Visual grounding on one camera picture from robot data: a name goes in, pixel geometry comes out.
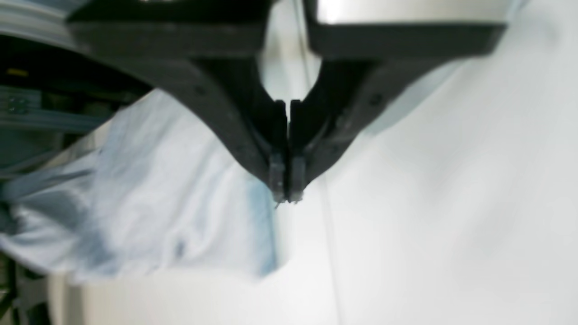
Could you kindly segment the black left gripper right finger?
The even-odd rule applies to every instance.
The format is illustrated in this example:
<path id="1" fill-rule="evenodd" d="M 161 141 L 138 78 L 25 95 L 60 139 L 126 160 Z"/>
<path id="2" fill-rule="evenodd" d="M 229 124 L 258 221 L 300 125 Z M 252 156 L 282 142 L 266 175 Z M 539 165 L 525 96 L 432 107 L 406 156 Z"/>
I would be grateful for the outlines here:
<path id="1" fill-rule="evenodd" d="M 290 105 L 288 201 L 328 171 L 391 101 L 427 73 L 490 54 L 504 0 L 305 0 L 316 82 Z"/>

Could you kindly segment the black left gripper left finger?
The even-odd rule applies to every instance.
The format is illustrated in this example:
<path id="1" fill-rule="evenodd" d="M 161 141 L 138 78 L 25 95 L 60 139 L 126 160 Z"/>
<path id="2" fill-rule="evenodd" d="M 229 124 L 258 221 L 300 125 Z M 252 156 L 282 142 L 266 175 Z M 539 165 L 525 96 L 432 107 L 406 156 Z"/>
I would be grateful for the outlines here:
<path id="1" fill-rule="evenodd" d="M 89 0 L 66 18 L 87 57 L 165 91 L 199 117 L 278 202 L 286 189 L 285 103 L 258 56 L 271 0 Z"/>

